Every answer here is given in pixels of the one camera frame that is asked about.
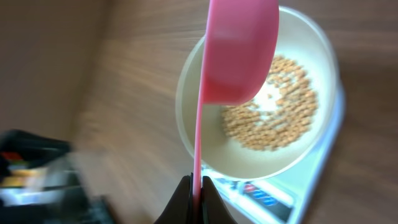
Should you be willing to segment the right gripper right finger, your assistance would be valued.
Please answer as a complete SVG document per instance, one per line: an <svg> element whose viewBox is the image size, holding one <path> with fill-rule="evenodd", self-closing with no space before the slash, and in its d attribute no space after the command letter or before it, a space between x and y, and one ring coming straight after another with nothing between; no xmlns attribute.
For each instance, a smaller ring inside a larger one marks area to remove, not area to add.
<svg viewBox="0 0 398 224"><path fill-rule="evenodd" d="M237 224L236 220L226 208L212 179L208 176L203 176L202 184L200 223Z"/></svg>

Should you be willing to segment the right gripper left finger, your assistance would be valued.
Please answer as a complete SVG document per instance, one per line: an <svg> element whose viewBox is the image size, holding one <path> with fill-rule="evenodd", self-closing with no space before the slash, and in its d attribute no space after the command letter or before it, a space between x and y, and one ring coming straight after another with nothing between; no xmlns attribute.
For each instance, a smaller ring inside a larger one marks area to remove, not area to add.
<svg viewBox="0 0 398 224"><path fill-rule="evenodd" d="M154 224L187 224L192 214L191 176L185 175Z"/></svg>

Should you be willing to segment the pink plastic measuring scoop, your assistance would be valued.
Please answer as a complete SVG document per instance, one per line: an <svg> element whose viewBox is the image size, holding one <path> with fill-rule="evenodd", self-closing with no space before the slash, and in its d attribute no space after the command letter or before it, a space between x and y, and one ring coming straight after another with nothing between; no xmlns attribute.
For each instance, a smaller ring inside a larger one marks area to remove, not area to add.
<svg viewBox="0 0 398 224"><path fill-rule="evenodd" d="M238 105L266 80L279 31L278 0L211 0L195 123L193 199L201 194L201 114L205 104Z"/></svg>

